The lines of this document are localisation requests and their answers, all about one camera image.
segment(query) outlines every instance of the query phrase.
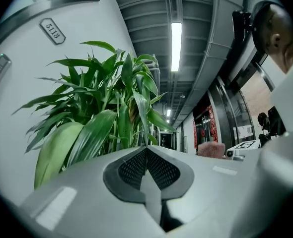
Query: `potted plant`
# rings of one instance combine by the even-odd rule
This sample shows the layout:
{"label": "potted plant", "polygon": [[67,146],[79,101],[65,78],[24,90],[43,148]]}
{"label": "potted plant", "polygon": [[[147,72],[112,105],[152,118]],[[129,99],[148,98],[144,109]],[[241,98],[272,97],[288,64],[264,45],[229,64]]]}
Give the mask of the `potted plant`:
{"label": "potted plant", "polygon": [[[50,108],[44,113],[47,117],[27,132],[36,135],[26,152],[41,148],[35,188],[77,162],[116,151],[118,139],[122,149],[136,146],[140,129],[145,145],[148,139],[157,144],[149,133],[150,123],[176,131],[152,108],[164,95],[158,94],[152,74],[143,62],[157,64],[153,56],[133,58],[131,53],[100,41],[83,44],[107,49],[112,56],[102,63],[93,54],[87,60],[54,61],[66,66],[69,75],[61,74],[59,80],[40,78],[60,86],[51,95],[36,98],[18,109]],[[87,68],[86,72],[77,71],[78,66]],[[44,143],[35,147],[43,139]]]}

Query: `ceiling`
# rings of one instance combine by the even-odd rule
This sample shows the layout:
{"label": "ceiling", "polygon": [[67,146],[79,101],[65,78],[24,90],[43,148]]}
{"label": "ceiling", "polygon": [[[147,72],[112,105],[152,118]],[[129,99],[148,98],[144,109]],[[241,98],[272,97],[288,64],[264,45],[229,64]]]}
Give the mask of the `ceiling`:
{"label": "ceiling", "polygon": [[[156,82],[160,93],[167,92],[161,102],[171,108],[170,123],[177,127],[196,106],[216,77],[232,42],[231,13],[242,8],[242,0],[228,1],[232,6],[223,13],[229,17],[220,34],[228,41],[213,41],[216,15],[220,0],[116,0],[128,28],[137,56],[155,55],[160,69],[160,81]],[[171,72],[171,23],[182,22],[182,48],[178,72]],[[213,58],[205,75],[206,83],[198,88],[199,75],[204,64]]]}

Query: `black mesh grille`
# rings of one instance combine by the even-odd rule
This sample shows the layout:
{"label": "black mesh grille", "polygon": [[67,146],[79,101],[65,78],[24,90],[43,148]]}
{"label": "black mesh grille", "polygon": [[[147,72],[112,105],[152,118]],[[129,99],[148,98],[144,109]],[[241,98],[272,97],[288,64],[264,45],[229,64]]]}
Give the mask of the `black mesh grille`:
{"label": "black mesh grille", "polygon": [[142,176],[146,171],[146,164],[145,150],[143,150],[119,167],[119,175],[124,182],[140,190]]}
{"label": "black mesh grille", "polygon": [[180,177],[176,166],[150,150],[147,151],[147,169],[160,190],[169,187]]}

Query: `room number sign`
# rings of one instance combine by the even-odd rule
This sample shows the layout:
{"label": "room number sign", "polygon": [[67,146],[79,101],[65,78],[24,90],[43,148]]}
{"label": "room number sign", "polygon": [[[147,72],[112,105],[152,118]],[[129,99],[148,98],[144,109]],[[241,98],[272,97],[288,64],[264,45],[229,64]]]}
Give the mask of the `room number sign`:
{"label": "room number sign", "polygon": [[40,27],[47,35],[47,37],[55,44],[59,45],[64,43],[66,37],[55,24],[55,22],[51,18],[44,18],[40,22]]}

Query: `fluorescent light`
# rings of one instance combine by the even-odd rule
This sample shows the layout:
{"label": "fluorescent light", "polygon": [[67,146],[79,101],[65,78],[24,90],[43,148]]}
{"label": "fluorescent light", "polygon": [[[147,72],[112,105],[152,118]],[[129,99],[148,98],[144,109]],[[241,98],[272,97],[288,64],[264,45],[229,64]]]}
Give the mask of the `fluorescent light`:
{"label": "fluorescent light", "polygon": [[182,23],[172,23],[172,63],[171,71],[178,71],[181,56]]}

